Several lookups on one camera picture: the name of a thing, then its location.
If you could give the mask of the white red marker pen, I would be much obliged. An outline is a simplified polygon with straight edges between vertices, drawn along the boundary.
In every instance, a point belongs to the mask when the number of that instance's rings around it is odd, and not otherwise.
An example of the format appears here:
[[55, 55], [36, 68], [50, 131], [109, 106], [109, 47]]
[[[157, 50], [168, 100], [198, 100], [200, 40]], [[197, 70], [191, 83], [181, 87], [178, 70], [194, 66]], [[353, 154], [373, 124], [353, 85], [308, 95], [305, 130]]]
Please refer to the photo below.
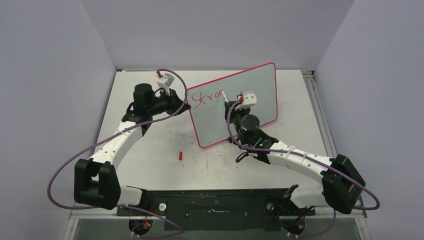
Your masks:
[[222, 92], [221, 92], [221, 94], [222, 94], [222, 96], [223, 96], [223, 98], [224, 98], [224, 101], [225, 101], [225, 102], [229, 102], [229, 100], [228, 100], [228, 98], [227, 98], [227, 96], [226, 96], [225, 92], [224, 92], [224, 91], [222, 91]]

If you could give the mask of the pink framed whiteboard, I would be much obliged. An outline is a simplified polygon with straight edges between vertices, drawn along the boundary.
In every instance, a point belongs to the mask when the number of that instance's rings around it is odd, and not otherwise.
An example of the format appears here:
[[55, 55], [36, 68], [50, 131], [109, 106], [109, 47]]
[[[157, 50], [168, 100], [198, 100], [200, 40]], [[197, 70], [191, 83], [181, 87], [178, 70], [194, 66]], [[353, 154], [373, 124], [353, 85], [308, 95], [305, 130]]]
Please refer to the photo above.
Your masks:
[[278, 118], [276, 65], [268, 62], [211, 80], [187, 90], [190, 116], [200, 148], [226, 141], [225, 103], [239, 101], [237, 110], [249, 109], [261, 125]]

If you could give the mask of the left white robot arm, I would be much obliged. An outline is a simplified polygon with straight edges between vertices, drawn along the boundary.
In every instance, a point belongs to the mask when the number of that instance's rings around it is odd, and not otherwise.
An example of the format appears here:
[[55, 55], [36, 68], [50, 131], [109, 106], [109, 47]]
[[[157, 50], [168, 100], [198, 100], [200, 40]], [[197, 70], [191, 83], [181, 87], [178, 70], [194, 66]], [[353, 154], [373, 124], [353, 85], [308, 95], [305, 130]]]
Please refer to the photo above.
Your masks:
[[152, 124], [153, 117], [162, 113], [179, 115], [191, 109], [174, 89], [159, 88], [160, 95], [148, 83], [134, 87], [133, 102], [128, 106], [116, 133], [88, 159], [79, 159], [74, 166], [74, 200], [78, 204], [112, 210], [129, 205], [136, 215], [149, 210], [143, 191], [120, 184], [117, 169], [132, 146], [141, 139]]

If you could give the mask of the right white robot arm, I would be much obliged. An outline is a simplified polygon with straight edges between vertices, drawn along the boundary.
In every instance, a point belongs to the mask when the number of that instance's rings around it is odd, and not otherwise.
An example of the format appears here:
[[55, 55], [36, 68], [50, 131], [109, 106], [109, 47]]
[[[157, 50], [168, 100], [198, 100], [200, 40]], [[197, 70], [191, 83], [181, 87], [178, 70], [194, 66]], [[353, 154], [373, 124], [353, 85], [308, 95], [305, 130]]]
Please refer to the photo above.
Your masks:
[[366, 182], [347, 156], [319, 156], [287, 145], [262, 131], [259, 119], [250, 114], [250, 109], [238, 109], [238, 106], [238, 100], [224, 103], [226, 126], [233, 125], [237, 134], [230, 137], [234, 145], [256, 160], [285, 167], [318, 183], [310, 188], [296, 186], [282, 201], [287, 213], [296, 214], [311, 206], [329, 206], [346, 215], [358, 209], [356, 203]]

